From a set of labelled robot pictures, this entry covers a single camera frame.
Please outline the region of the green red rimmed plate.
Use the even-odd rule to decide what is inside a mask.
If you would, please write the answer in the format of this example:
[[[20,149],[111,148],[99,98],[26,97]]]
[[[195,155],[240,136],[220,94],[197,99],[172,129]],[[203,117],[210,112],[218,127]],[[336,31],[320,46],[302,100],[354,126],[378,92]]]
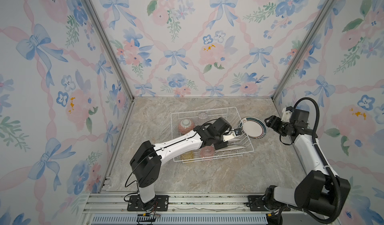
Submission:
[[[239,126],[242,132],[246,134],[250,139],[256,139],[255,136],[257,135],[260,126],[266,127],[266,125],[261,120],[254,117],[245,117],[241,119]]]

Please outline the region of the green rimmed white plate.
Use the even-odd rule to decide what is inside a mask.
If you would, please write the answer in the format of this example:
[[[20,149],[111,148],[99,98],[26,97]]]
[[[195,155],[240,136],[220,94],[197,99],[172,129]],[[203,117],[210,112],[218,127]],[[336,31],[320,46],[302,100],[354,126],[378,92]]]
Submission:
[[[267,128],[265,126],[260,126],[258,129],[257,135],[255,136],[256,139],[261,139],[266,136]]]

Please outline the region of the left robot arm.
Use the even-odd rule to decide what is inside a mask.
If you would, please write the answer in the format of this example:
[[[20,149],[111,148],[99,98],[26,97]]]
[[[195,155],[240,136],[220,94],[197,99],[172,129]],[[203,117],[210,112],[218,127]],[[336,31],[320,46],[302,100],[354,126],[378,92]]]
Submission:
[[[216,150],[226,148],[228,142],[236,137],[230,123],[220,117],[196,126],[173,140],[157,144],[150,141],[142,143],[130,161],[131,175],[136,178],[140,201],[148,204],[155,200],[153,183],[158,179],[163,164],[184,153],[207,146],[213,145]]]

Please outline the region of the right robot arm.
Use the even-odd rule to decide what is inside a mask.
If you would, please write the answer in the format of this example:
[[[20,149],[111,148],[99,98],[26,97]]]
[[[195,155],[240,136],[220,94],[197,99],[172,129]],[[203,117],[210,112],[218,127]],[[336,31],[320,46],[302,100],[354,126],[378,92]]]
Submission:
[[[270,210],[290,205],[334,219],[339,216],[351,185],[328,164],[316,132],[308,128],[309,115],[306,110],[290,106],[284,109],[282,118],[265,119],[267,127],[281,137],[291,138],[307,175],[294,189],[269,186],[263,203]]]

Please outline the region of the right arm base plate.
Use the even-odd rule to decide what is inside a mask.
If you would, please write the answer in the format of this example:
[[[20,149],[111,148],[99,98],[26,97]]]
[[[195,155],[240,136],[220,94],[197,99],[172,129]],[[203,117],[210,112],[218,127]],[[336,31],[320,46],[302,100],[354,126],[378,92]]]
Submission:
[[[246,206],[251,212],[278,212],[284,204],[266,201],[265,195],[249,195]]]

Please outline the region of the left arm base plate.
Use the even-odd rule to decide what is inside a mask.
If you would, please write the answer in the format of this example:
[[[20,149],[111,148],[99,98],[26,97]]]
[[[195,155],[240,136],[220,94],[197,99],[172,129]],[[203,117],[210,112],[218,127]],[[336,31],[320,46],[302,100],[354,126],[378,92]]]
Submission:
[[[155,198],[143,203],[139,195],[132,195],[128,200],[128,212],[166,212],[169,206],[168,195],[155,195]]]

